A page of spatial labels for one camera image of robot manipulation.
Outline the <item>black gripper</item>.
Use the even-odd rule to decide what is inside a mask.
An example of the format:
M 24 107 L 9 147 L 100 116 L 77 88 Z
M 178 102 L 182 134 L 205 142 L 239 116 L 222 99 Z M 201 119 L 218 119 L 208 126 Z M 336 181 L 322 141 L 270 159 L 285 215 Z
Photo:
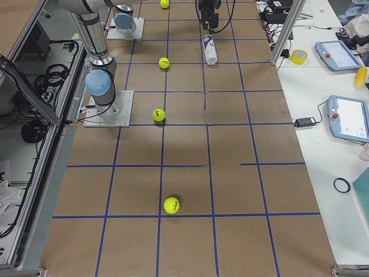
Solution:
M 203 27 L 203 30 L 214 32 L 219 26 L 219 14 L 216 10 L 221 6 L 218 0 L 200 0 L 197 1 L 197 15 Z

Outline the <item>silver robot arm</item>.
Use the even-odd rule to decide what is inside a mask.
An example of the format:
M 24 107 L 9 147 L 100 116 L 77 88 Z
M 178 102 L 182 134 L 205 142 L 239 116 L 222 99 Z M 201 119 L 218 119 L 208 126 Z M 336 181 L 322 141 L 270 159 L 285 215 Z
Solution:
M 209 34 L 216 33 L 215 29 L 219 26 L 219 14 L 216 13 L 221 6 L 221 1 L 195 1 L 195 12 L 203 30 Z M 131 4 L 113 6 L 113 20 L 115 28 L 120 32 L 134 30 L 133 7 Z
M 115 88 L 116 59 L 110 53 L 104 36 L 99 10 L 114 11 L 115 28 L 123 34 L 134 32 L 137 27 L 129 1 L 59 1 L 71 13 L 82 42 L 89 53 L 91 71 L 85 77 L 85 88 L 95 102 L 96 116 L 115 119 L 122 112 L 123 104 Z

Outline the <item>tennis ball near arm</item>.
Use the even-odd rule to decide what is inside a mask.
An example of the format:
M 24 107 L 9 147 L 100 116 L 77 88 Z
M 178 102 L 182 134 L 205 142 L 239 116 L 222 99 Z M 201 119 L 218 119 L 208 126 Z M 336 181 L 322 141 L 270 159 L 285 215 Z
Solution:
M 161 69 L 167 69 L 170 66 L 170 60 L 167 57 L 161 57 L 158 64 Z

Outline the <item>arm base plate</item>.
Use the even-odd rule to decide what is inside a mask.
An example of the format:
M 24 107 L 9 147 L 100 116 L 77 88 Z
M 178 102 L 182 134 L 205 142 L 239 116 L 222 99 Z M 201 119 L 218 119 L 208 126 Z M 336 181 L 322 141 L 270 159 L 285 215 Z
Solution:
M 87 109 L 83 126 L 85 128 L 128 128 L 130 126 L 131 110 L 133 106 L 134 91 L 118 90 L 115 92 L 116 99 L 112 106 L 103 113 L 101 106 L 95 107 L 93 97 L 89 99 L 92 108 Z
M 144 28 L 144 18 L 116 15 L 110 24 L 108 40 L 134 40 L 141 39 Z

